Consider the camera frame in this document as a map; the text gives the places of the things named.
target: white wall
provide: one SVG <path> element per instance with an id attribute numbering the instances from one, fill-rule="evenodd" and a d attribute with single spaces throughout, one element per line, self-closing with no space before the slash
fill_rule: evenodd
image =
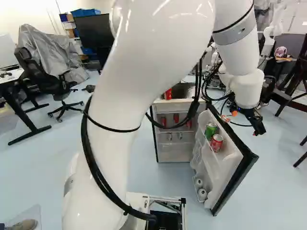
<path id="1" fill-rule="evenodd" d="M 114 0 L 57 0 L 61 13 L 79 8 L 98 9 L 101 13 L 109 13 Z"/>
<path id="2" fill-rule="evenodd" d="M 285 33 L 307 34 L 307 2 L 289 5 L 283 19 Z"/>
<path id="3" fill-rule="evenodd" d="M 47 9 L 56 7 L 54 0 L 4 0 L 0 6 L 0 34 L 10 34 L 18 42 L 19 26 L 28 23 L 38 30 L 58 34 Z"/>

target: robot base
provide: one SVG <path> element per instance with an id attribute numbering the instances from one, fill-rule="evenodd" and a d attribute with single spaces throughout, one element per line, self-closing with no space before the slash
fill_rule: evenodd
<path id="1" fill-rule="evenodd" d="M 185 198 L 127 193 L 127 200 L 134 209 L 156 215 L 158 221 L 152 224 L 128 216 L 120 230 L 187 230 Z"/>

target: mini fridge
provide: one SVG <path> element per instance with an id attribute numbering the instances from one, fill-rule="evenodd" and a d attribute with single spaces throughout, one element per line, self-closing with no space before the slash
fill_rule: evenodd
<path id="1" fill-rule="evenodd" d="M 151 117 L 166 126 L 182 120 L 192 98 L 157 99 L 150 108 Z M 158 163 L 189 162 L 194 176 L 191 178 L 195 192 L 204 208 L 216 216 L 240 185 L 258 156 L 254 154 L 224 122 L 215 107 L 200 101 L 197 115 L 192 122 L 177 129 L 160 129 L 153 126 L 153 139 Z M 224 141 L 219 152 L 214 152 L 204 135 L 209 122 L 217 124 L 216 133 Z M 199 195 L 200 189 L 206 196 Z"/>

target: can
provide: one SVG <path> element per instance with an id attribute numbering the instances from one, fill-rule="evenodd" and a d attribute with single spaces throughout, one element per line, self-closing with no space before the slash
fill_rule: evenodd
<path id="1" fill-rule="evenodd" d="M 196 185 L 196 187 L 201 188 L 201 187 L 203 186 L 203 181 L 202 181 L 202 179 L 196 178 L 196 180 L 195 180 L 195 185 Z"/>
<path id="2" fill-rule="evenodd" d="M 219 134 L 215 134 L 212 137 L 212 141 L 211 141 L 211 148 L 214 152 L 219 152 L 221 150 L 222 144 L 223 144 L 224 138 L 219 135 Z"/>
<path id="3" fill-rule="evenodd" d="M 164 99 L 165 100 L 171 100 L 172 99 L 172 88 L 170 88 L 169 90 L 167 90 L 164 93 Z"/>
<path id="4" fill-rule="evenodd" d="M 166 127 L 166 117 L 165 116 L 161 117 L 161 122 L 162 122 L 162 125 Z"/>
<path id="5" fill-rule="evenodd" d="M 179 123 L 179 114 L 174 114 L 174 122 L 175 124 Z"/>
<path id="6" fill-rule="evenodd" d="M 191 129 L 192 128 L 192 120 L 189 120 L 186 124 L 186 126 Z"/>
<path id="7" fill-rule="evenodd" d="M 206 200 L 207 195 L 208 195 L 208 193 L 207 193 L 206 190 L 204 190 L 203 188 L 201 188 L 200 190 L 198 190 L 197 193 L 198 193 L 198 199 L 199 199 L 199 201 L 204 201 L 204 200 Z"/>
<path id="8" fill-rule="evenodd" d="M 215 134 L 216 130 L 217 130 L 217 125 L 213 122 L 209 122 L 206 125 L 205 136 L 206 136 L 207 140 L 211 140 L 211 138 Z"/>

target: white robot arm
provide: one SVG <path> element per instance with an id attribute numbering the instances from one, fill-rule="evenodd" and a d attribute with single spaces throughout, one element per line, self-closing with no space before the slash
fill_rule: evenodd
<path id="1" fill-rule="evenodd" d="M 202 56 L 213 34 L 237 103 L 256 106 L 263 73 L 252 0 L 120 0 L 116 38 L 89 107 L 95 122 L 116 130 L 140 126 L 152 102 L 179 82 Z M 126 201 L 130 148 L 136 132 L 87 126 L 94 161 L 114 193 Z M 119 230 L 126 216 L 104 195 L 82 152 L 64 197 L 64 230 Z"/>

